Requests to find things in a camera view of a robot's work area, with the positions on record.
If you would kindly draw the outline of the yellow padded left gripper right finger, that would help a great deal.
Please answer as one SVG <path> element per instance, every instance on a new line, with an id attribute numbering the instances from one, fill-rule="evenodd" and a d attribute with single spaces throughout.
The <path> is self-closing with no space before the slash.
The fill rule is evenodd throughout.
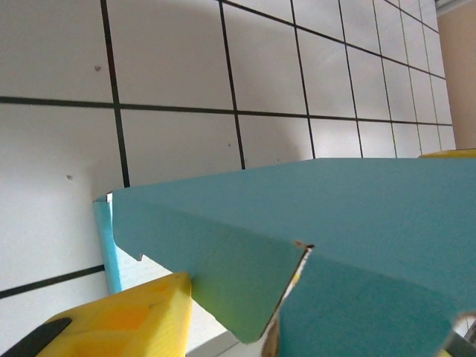
<path id="1" fill-rule="evenodd" d="M 474 320 L 466 334 L 461 336 L 452 332 L 440 351 L 441 356 L 475 356 L 475 311 L 462 314 L 460 320 L 470 318 Z"/>

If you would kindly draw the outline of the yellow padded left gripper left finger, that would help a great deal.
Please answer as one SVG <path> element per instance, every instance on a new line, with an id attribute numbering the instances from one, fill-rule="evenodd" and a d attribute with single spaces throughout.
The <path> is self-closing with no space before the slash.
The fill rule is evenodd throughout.
<path id="1" fill-rule="evenodd" d="M 61 312 L 5 356 L 185 356 L 193 299 L 186 272 Z"/>

